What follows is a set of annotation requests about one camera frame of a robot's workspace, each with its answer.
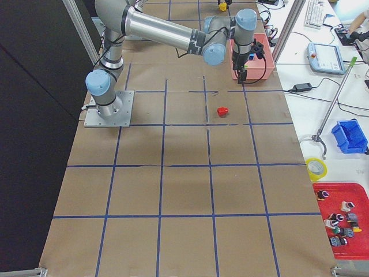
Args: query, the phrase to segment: red tray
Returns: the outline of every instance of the red tray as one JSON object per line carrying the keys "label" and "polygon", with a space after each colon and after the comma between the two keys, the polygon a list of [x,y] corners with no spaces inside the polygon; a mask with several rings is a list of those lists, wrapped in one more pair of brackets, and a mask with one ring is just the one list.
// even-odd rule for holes
{"label": "red tray", "polygon": [[[315,183],[314,191],[326,190],[329,197],[318,201],[323,220],[328,219],[332,213],[346,215],[341,211],[342,201],[353,202],[355,207],[351,212],[357,215],[359,227],[362,232],[355,233],[353,238],[347,238],[344,246],[333,247],[336,259],[344,260],[369,260],[369,199],[364,188],[356,183]],[[338,225],[342,228],[350,228],[346,220]],[[328,237],[334,237],[333,230],[326,227]]]}

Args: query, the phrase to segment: tape roll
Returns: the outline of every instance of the tape roll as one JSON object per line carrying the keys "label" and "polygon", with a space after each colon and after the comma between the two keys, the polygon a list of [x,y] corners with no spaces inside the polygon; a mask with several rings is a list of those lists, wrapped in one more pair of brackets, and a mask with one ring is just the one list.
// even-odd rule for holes
{"label": "tape roll", "polygon": [[306,161],[306,167],[310,180],[313,182],[323,178],[328,172],[325,163],[317,158],[308,159]]}

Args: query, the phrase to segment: keyboard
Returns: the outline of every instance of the keyboard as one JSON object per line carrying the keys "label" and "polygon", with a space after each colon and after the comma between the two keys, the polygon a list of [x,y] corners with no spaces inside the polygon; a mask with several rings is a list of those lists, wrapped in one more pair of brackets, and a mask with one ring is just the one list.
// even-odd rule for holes
{"label": "keyboard", "polygon": [[304,25],[320,29],[324,20],[324,2],[322,0],[308,0]]}

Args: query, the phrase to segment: yellow object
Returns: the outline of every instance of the yellow object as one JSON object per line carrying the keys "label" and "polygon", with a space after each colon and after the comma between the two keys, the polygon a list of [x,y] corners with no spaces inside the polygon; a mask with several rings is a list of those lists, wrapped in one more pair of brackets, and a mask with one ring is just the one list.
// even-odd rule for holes
{"label": "yellow object", "polygon": [[219,9],[224,12],[227,10],[227,3],[220,3],[219,4]]}
{"label": "yellow object", "polygon": [[359,232],[361,232],[361,231],[362,231],[362,229],[360,229],[359,227],[353,227],[353,228],[352,228],[352,231],[353,231],[354,233],[359,233]]}
{"label": "yellow object", "polygon": [[327,166],[322,160],[317,158],[311,158],[306,161],[307,171],[309,173],[310,180],[313,182],[323,178],[327,175]]}

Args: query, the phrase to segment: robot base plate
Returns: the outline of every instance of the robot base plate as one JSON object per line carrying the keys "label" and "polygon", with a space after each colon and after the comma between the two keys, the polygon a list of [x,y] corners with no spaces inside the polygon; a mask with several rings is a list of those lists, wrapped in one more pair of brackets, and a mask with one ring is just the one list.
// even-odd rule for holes
{"label": "robot base plate", "polygon": [[[87,110],[84,126],[86,128],[106,128],[106,127],[129,127],[131,124],[132,106],[134,91],[117,91],[117,97],[119,97],[123,106],[119,110],[119,113],[111,118],[101,117],[95,108],[89,108]],[[89,105],[94,106],[95,100],[91,98]]]}

